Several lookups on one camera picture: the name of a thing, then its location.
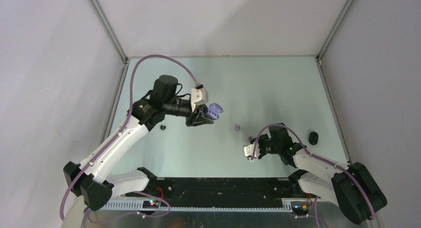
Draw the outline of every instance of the black object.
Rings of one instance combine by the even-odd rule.
[[[319,142],[319,134],[317,134],[316,132],[311,132],[309,135],[308,135],[308,142],[311,144],[311,145],[316,145],[318,142]]]
[[[349,166],[351,173],[367,194],[374,212],[387,205],[387,199],[374,181],[367,168],[356,162]],[[333,189],[335,190],[338,206],[342,213],[354,224],[361,224],[370,218],[371,213],[366,201],[358,188],[345,173],[338,173],[332,178]]]
[[[291,184],[292,191],[295,196],[298,194],[302,194],[304,192],[303,190],[301,190],[301,187],[298,184],[298,181],[306,173],[308,173],[306,170],[299,169],[288,177],[288,180]]]
[[[295,168],[293,156],[302,149],[301,144],[294,143],[292,138],[288,134],[288,130],[280,126],[270,126],[269,133],[271,138],[267,134],[260,135],[259,137],[259,150],[260,155],[258,159],[263,156],[270,154],[278,154],[281,157],[281,161],[285,165],[291,165]],[[251,139],[250,143],[254,143],[256,138]]]
[[[63,168],[68,186],[80,172],[80,164],[68,162]],[[93,211],[99,210],[111,198],[113,191],[113,184],[104,181],[98,183],[93,180],[93,175],[82,174],[80,179],[76,182],[71,190],[77,197],[83,195],[85,204]]]
[[[142,125],[151,130],[157,123],[164,120],[165,115],[186,117],[186,126],[213,124],[206,116],[206,105],[199,105],[192,110],[191,100],[176,96],[177,78],[168,75],[160,76],[153,85],[153,90],[133,103],[132,116]]]
[[[297,216],[305,216],[310,212],[310,210],[304,210],[303,207],[299,206],[292,206],[291,208],[294,214],[296,214]]]
[[[158,208],[159,207],[159,201],[154,200],[148,200],[143,202],[143,208]]]
[[[143,192],[160,197],[157,188],[161,187],[164,199],[173,207],[282,208],[281,199],[295,195],[284,178],[156,178],[152,173],[148,178]],[[142,197],[137,193],[126,196]],[[305,198],[305,193],[295,197]]]

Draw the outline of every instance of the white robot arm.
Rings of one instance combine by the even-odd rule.
[[[223,110],[217,104],[211,104],[209,108],[205,105],[208,102],[208,92],[202,85],[192,89],[188,100],[177,96],[177,85],[179,83],[175,77],[161,76],[155,81],[153,90],[133,104],[128,122],[126,119],[80,163],[69,162],[63,168],[68,185],[74,183],[71,191],[76,196],[83,195],[84,203],[91,210],[100,209],[112,197],[145,189],[149,179],[148,174],[141,169],[120,175],[109,173],[131,146],[163,121],[165,115],[186,117],[187,126],[213,124],[214,120],[219,119],[219,113]]]
[[[285,165],[298,168],[288,177],[297,196],[309,193],[321,197],[339,206],[355,224],[370,218],[370,209],[377,212],[387,205],[386,197],[363,164],[339,163],[313,153],[304,145],[294,143],[286,128],[284,124],[269,125],[271,137],[265,134],[258,140],[252,139],[251,144],[244,146],[244,155],[249,161],[261,159],[269,153],[279,155]],[[372,207],[369,207],[356,183],[361,186]]]

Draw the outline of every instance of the metal frame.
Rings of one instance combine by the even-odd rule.
[[[101,25],[103,26],[103,28],[106,32],[107,36],[110,38],[110,40],[111,40],[114,48],[116,49],[120,59],[124,63],[124,66],[123,66],[122,71],[121,71],[121,73],[119,75],[119,78],[118,78],[118,82],[117,82],[117,85],[116,85],[115,92],[113,94],[112,103],[110,105],[109,112],[108,112],[108,115],[107,115],[107,121],[105,123],[104,129],[103,129],[103,132],[102,132],[101,141],[103,141],[104,139],[106,139],[109,136],[109,134],[111,132],[112,123],[113,123],[113,120],[114,120],[114,117],[115,117],[115,114],[116,114],[116,111],[117,111],[118,101],[120,100],[122,88],[123,88],[124,81],[126,79],[126,75],[127,75],[127,72],[128,72],[128,66],[129,66],[130,59],[131,58],[137,58],[137,57],[130,57],[130,59],[127,57],[127,55],[125,54],[125,52],[124,52],[116,34],[115,34],[115,32],[114,32],[114,30],[113,30],[113,28],[110,24],[110,22],[108,21],[105,13],[103,11],[99,1],[98,0],[88,0],[88,1],[90,2],[95,14],[98,17],[98,20],[100,21]],[[349,162],[352,162],[352,155],[351,155],[350,150],[349,150],[349,148],[346,144],[346,141],[344,139],[344,134],[343,134],[343,130],[341,128],[340,122],[339,122],[337,111],[336,111],[334,103],[333,103],[333,99],[332,99],[332,96],[331,96],[331,93],[330,93],[330,90],[329,90],[329,87],[328,87],[328,84],[327,84],[326,77],[325,77],[325,75],[323,73],[323,69],[321,67],[321,59],[325,55],[328,47],[330,46],[330,43],[331,43],[332,39],[336,35],[340,26],[342,25],[346,15],[349,13],[349,10],[353,6],[354,2],[355,2],[355,0],[347,0],[346,1],[346,3],[344,4],[344,6],[343,6],[343,8],[340,12],[340,14],[338,15],[338,17],[335,21],[331,31],[329,32],[328,37],[324,41],[320,52],[317,54],[317,56],[315,56],[315,61],[316,61],[316,64],[317,64],[317,67],[318,67],[318,70],[319,70],[320,78],[322,80],[323,87],[324,87],[325,92],[326,92],[326,96],[328,98],[328,102],[329,102],[329,105],[330,105],[330,108],[331,108],[331,111],[332,111],[332,115],[334,117],[334,121],[335,121],[337,130],[338,130],[338,133],[339,133],[339,137],[340,137],[345,155],[346,155],[347,160]],[[286,199],[285,201],[302,202],[303,199],[302,198],[290,198],[290,199]],[[381,222],[381,217],[379,215],[377,215],[377,217],[379,219],[379,224],[377,224],[378,226],[375,225],[375,227],[383,227],[382,222]],[[374,227],[373,224],[369,223],[368,221],[365,224],[369,227]]]
[[[129,56],[128,59],[141,59],[144,56]],[[177,55],[167,55],[171,58],[276,58],[276,57],[316,57],[315,54],[309,55],[209,55],[209,56],[177,56]]]
[[[322,57],[325,55],[326,50],[328,49],[333,37],[336,35],[336,32],[338,31],[339,27],[342,25],[346,15],[350,11],[354,2],[355,0],[347,0],[345,2],[344,7],[342,7],[342,10],[339,13],[338,18],[335,20],[335,23],[333,24],[333,27],[330,30],[328,37],[326,38],[325,42],[323,43],[322,48],[320,49],[319,54],[317,55],[317,59],[321,60]]]
[[[105,122],[104,129],[102,130],[101,144],[111,133],[111,127],[113,126],[114,117],[116,116],[118,102],[120,100],[121,91],[123,89],[124,81],[126,80],[127,70],[129,68],[129,61],[124,63],[121,73],[119,75],[116,89],[114,90],[113,98],[111,101],[110,109],[107,114],[107,121]]]
[[[107,202],[101,210],[111,211],[167,211],[167,207],[155,208],[143,208],[143,201],[150,200],[147,197],[116,197]],[[292,212],[291,201],[282,200],[283,207],[271,208],[271,209],[258,209],[258,208],[181,208],[171,207],[172,211],[175,212]]]
[[[333,119],[335,121],[336,129],[338,130],[339,139],[341,140],[342,148],[344,149],[344,152],[345,152],[345,157],[347,158],[348,162],[352,163],[352,160],[353,160],[352,154],[351,154],[350,150],[348,149],[347,143],[345,141],[344,133],[343,133],[341,124],[339,122],[338,113],[336,112],[336,108],[335,108],[335,105],[333,103],[332,95],[330,93],[325,74],[323,73],[323,69],[322,69],[322,67],[319,63],[319,60],[317,58],[316,58],[316,64],[317,64],[317,68],[319,69],[320,79],[322,80],[323,87],[324,87],[325,92],[326,92],[326,97],[328,98],[330,110],[332,111],[332,116],[333,116]]]
[[[120,56],[120,59],[123,63],[127,62],[127,55],[124,53],[123,48],[117,39],[116,33],[114,32],[113,28],[111,27],[110,22],[107,19],[107,16],[104,13],[104,10],[101,7],[101,4],[98,0],[88,0],[91,4],[93,11],[95,12],[96,16],[98,17],[99,22],[101,23],[102,27],[104,27],[105,33],[110,38],[111,43],[113,44],[114,48],[116,49],[117,53]]]

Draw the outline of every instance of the small purple object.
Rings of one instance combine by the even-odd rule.
[[[223,113],[223,108],[216,103],[210,104],[210,106],[206,110],[206,116],[211,118],[212,120],[218,120],[220,113]]]

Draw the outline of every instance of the gray wall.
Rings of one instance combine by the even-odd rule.
[[[99,0],[138,57],[315,55],[346,0]]]
[[[97,147],[122,64],[87,0],[0,0],[0,22],[1,227],[59,227],[63,166]]]
[[[322,66],[352,155],[388,198],[385,227],[421,227],[421,0],[357,0]]]

